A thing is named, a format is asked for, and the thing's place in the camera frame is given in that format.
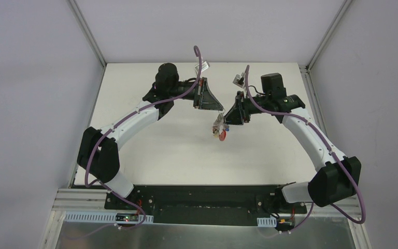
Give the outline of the keyring with coloured keys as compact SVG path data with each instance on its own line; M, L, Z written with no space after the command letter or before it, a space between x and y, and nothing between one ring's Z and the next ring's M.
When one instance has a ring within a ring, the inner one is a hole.
M226 139L227 132L229 132L229 125L225 122L224 114L219 113L212 125L213 137L223 142Z

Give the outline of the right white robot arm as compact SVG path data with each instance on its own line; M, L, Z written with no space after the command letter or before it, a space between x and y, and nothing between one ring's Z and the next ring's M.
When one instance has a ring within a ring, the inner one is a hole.
M361 163L348 157L331 143L312 118L297 95L287 95L282 75L261 76L262 93L255 96L238 91L235 103L224 115L227 125L244 125L251 115L270 114L284 125L309 155L316 175L304 183L279 187L274 197L274 208L282 213L297 202L312 202L319 207L331 205L357 194Z

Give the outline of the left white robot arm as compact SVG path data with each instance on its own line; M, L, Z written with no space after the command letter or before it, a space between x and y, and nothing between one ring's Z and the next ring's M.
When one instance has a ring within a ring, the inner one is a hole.
M88 127L83 135L77 164L118 194L125 210L137 204L134 185L120 172L120 148L142 129L162 119L177 99L190 100L195 109L223 111L223 105L210 92L207 79L196 76L179 79L176 65L159 66L155 81L133 111L101 129Z

